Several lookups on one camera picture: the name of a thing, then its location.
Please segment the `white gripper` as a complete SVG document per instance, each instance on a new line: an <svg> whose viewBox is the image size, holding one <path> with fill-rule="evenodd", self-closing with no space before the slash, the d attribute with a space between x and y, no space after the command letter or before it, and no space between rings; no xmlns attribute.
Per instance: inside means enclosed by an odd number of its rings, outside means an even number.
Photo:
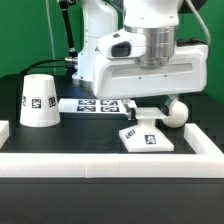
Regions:
<svg viewBox="0 0 224 224"><path fill-rule="evenodd" d="M169 61L157 68L140 67L136 59L109 60L98 55L92 89L98 99L122 99L129 120L136 111L130 98L169 95L161 112L170 115L181 93L202 91L207 83L208 46L176 47Z"/></svg>

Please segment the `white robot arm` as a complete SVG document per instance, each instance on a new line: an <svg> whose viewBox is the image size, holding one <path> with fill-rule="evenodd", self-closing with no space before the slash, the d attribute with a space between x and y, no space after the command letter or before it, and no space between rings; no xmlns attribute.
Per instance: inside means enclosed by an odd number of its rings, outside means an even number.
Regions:
<svg viewBox="0 0 224 224"><path fill-rule="evenodd" d="M209 44L179 41L179 14L196 13L191 0L80 0L84 46L75 81L100 100L120 100L129 117L132 98L198 92L207 81Z"/></svg>

